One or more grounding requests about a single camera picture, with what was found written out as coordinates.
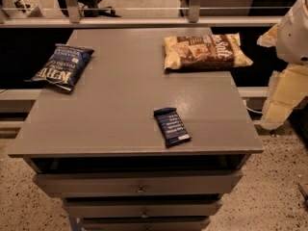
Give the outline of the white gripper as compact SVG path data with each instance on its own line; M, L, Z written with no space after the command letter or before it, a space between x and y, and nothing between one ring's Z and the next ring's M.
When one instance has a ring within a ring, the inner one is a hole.
M308 0L297 0L279 24L263 33L257 44L275 47L277 57L287 63L282 72L269 77L268 97L262 109L261 126L275 130L308 95Z

